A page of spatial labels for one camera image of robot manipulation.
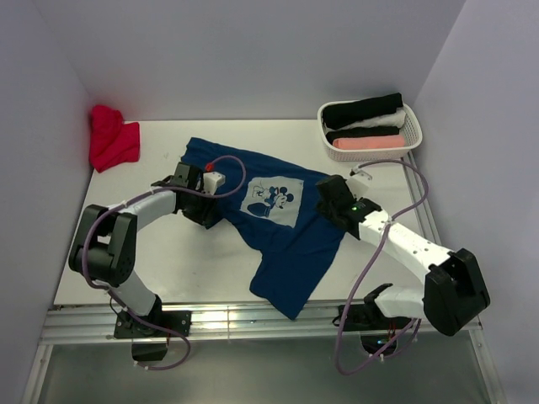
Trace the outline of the blue Mickey Mouse t-shirt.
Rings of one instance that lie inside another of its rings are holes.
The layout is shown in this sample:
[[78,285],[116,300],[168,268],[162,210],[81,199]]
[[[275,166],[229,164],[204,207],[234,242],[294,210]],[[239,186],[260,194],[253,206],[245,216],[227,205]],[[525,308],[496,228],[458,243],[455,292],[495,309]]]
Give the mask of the blue Mickey Mouse t-shirt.
[[182,162],[214,163],[226,178],[218,220],[229,221],[261,254],[250,291],[284,316],[297,318],[333,263],[344,231],[316,211],[325,173],[254,151],[193,137]]

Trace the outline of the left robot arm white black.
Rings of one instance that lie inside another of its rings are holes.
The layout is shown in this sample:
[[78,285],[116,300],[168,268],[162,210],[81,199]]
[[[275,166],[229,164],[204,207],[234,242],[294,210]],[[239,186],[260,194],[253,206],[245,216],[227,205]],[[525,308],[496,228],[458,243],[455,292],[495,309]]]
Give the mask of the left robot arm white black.
[[127,308],[119,314],[124,325],[154,336],[167,325],[160,297],[136,274],[137,233],[154,221],[182,214],[208,228],[216,215],[216,191],[226,177],[210,165],[202,170],[180,162],[174,174],[151,185],[131,202],[89,205],[82,214],[68,266],[95,289],[110,291]]

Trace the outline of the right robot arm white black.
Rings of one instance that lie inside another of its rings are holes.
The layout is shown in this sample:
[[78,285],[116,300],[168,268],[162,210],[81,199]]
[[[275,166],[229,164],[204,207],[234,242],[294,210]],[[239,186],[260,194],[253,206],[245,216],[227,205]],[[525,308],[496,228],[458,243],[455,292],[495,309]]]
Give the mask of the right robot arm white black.
[[317,182],[318,212],[355,239],[380,247],[420,283],[403,288],[385,283],[349,309],[361,330],[380,329],[392,320],[426,320],[438,332],[453,336],[490,306],[491,299],[475,255],[428,241],[391,219],[367,199],[369,178],[332,175]]

